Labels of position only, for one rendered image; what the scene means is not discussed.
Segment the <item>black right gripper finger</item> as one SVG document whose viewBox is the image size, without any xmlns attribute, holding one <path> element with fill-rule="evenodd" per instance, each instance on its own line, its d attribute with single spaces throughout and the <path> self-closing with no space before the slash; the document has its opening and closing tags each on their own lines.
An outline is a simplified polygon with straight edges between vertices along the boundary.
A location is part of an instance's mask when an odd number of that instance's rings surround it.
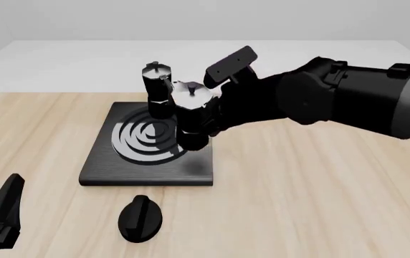
<svg viewBox="0 0 410 258">
<path fill-rule="evenodd" d="M 218 135 L 221 129 L 221 100 L 219 98 L 212 98 L 210 102 L 206 104 L 207 116 L 204 121 L 204 132 L 209 137 L 215 137 Z"/>
</svg>

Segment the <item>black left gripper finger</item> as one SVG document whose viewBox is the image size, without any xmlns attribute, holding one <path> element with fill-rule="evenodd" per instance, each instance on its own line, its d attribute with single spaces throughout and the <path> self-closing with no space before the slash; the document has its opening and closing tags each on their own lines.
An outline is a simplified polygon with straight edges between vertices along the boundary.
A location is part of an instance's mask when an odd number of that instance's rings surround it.
<svg viewBox="0 0 410 258">
<path fill-rule="evenodd" d="M 13 173 L 0 188 L 0 225 L 21 227 L 20 201 L 24 183 L 18 173 Z"/>
</svg>

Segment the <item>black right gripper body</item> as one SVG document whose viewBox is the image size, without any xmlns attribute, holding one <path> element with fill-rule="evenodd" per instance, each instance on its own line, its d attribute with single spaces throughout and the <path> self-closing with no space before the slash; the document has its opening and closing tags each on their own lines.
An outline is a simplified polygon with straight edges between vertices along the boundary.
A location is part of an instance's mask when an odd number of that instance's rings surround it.
<svg viewBox="0 0 410 258">
<path fill-rule="evenodd" d="M 221 86 L 219 98 L 220 131 L 246 123 L 264 120 L 260 87 L 262 79 L 235 83 L 228 81 Z"/>
</svg>

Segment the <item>black and silver moka pot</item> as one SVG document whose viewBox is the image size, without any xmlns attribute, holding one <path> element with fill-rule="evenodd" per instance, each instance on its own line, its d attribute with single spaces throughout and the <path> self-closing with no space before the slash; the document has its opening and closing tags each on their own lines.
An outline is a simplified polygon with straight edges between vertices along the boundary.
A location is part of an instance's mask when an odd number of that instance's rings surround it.
<svg viewBox="0 0 410 258">
<path fill-rule="evenodd" d="M 152 118 L 165 120 L 174 114 L 171 97 L 171 68 L 159 62 L 151 62 L 142 69 L 142 79 L 148 93 L 148 111 Z"/>
<path fill-rule="evenodd" d="M 219 96 L 197 82 L 175 81 L 172 87 L 177 143 L 187 151 L 201 150 L 209 143 L 205 127 Z"/>
</svg>

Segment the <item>flat black stove plate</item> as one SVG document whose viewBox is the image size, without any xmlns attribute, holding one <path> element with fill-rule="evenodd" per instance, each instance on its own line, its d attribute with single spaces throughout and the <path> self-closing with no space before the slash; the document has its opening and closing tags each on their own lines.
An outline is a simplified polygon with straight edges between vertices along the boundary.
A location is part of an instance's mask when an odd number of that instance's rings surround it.
<svg viewBox="0 0 410 258">
<path fill-rule="evenodd" d="M 212 186 L 213 149 L 184 150 L 176 119 L 146 102 L 114 102 L 79 175 L 81 186 Z"/>
</svg>

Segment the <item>round black stove knob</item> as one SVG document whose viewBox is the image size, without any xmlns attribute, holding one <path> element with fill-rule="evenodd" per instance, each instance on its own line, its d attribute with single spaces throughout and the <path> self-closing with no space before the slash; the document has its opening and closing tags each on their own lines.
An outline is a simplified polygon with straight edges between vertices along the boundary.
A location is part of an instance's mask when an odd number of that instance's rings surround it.
<svg viewBox="0 0 410 258">
<path fill-rule="evenodd" d="M 118 217 L 121 236 L 132 243 L 150 240 L 159 232 L 162 223 L 160 206 L 146 195 L 136 195 Z"/>
</svg>

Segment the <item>flat black plate on stalk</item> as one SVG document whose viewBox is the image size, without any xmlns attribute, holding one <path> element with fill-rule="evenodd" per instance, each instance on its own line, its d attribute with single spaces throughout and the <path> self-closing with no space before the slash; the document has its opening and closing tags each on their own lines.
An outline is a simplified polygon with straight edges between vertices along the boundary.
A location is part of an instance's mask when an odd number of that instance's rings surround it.
<svg viewBox="0 0 410 258">
<path fill-rule="evenodd" d="M 248 83 L 257 80 L 257 75 L 251 68 L 251 63 L 257 59 L 257 54 L 249 46 L 242 47 L 206 68 L 204 75 L 205 87 L 214 89 L 227 80 L 234 84 Z"/>
</svg>

